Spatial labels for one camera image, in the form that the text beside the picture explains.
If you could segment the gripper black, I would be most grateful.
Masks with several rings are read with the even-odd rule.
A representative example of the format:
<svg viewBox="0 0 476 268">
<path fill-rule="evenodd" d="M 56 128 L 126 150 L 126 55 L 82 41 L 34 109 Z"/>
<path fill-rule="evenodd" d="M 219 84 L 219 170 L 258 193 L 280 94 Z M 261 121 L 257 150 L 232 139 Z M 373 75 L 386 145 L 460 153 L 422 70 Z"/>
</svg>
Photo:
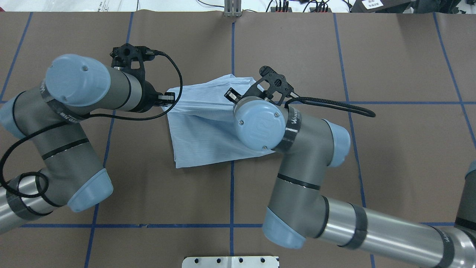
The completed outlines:
<svg viewBox="0 0 476 268">
<path fill-rule="evenodd" d="M 241 100 L 241 94 L 234 88 L 229 88 L 224 94 L 224 97 L 233 103 L 238 103 Z M 141 113 L 150 110 L 156 102 L 156 99 L 158 99 L 158 107 L 168 109 L 170 106 L 169 103 L 175 102 L 175 93 L 159 94 L 151 83 L 145 81 L 142 87 Z"/>
</svg>

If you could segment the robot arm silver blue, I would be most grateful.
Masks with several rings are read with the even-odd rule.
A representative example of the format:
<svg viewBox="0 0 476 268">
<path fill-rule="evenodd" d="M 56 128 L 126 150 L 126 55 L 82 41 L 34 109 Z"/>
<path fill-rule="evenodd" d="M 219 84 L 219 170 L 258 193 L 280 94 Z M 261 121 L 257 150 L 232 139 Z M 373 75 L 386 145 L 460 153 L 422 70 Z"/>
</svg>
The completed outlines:
<svg viewBox="0 0 476 268">
<path fill-rule="evenodd" d="M 144 62 L 162 51 L 113 56 L 107 67 L 76 54 L 56 58 L 41 83 L 1 107 L 1 125 L 17 138 L 1 157 L 3 171 L 15 149 L 31 141 L 45 167 L 10 180 L 1 174 L 1 233 L 67 206 L 81 212 L 113 192 L 112 181 L 80 122 L 92 118 L 131 121 L 131 117 L 95 113 L 97 109 L 142 113 L 153 106 L 172 109 L 180 97 L 158 93 L 145 80 Z"/>
<path fill-rule="evenodd" d="M 262 230 L 285 248 L 321 239 L 340 248 L 367 251 L 422 268 L 475 267 L 475 163 L 465 184 L 454 226 L 430 227 L 321 195 L 330 167 L 350 151 L 347 130 L 271 102 L 267 91 L 230 88 L 237 136 L 246 147 L 283 154 Z"/>
</svg>

